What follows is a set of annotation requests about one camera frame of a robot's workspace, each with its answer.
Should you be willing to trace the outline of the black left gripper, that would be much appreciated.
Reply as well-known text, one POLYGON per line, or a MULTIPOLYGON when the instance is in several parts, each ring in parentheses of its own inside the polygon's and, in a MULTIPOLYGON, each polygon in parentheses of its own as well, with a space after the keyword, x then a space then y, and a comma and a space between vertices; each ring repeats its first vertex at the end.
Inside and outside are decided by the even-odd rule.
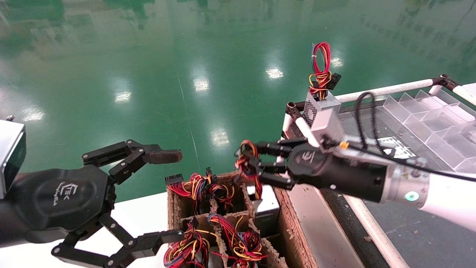
POLYGON ((122 184, 145 166, 182 160, 181 150, 127 140, 83 154, 79 169, 21 173, 4 199, 5 243, 51 243, 64 239, 51 254, 68 264, 87 268, 126 268, 139 258, 156 256, 163 244, 180 242, 180 230, 133 237, 110 216, 112 184, 122 184), (116 162, 108 175, 102 166, 116 162), (75 248, 105 227, 122 247, 111 256, 75 248))

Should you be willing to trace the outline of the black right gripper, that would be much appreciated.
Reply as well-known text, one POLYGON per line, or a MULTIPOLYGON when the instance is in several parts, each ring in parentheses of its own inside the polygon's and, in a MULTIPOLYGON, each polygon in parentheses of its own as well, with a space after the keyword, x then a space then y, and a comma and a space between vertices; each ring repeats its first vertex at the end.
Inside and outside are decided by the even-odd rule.
POLYGON ((305 138, 284 139, 277 142, 258 142, 259 154, 288 157, 287 166, 282 162, 264 162, 247 154, 248 174, 260 183, 291 190, 297 184, 307 184, 318 189, 333 189, 342 194, 363 200, 382 200, 387 167, 374 163, 359 163, 323 153, 305 144, 305 138))

